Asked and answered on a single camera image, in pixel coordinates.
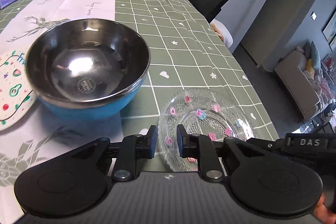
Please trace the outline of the person right hand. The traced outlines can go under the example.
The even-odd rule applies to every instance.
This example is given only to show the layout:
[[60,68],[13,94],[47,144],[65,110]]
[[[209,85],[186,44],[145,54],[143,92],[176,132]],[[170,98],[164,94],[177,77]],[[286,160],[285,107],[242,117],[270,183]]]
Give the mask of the person right hand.
[[322,194],[318,203],[315,206],[313,215],[323,224],[335,224],[336,214],[330,211],[325,205],[325,195]]

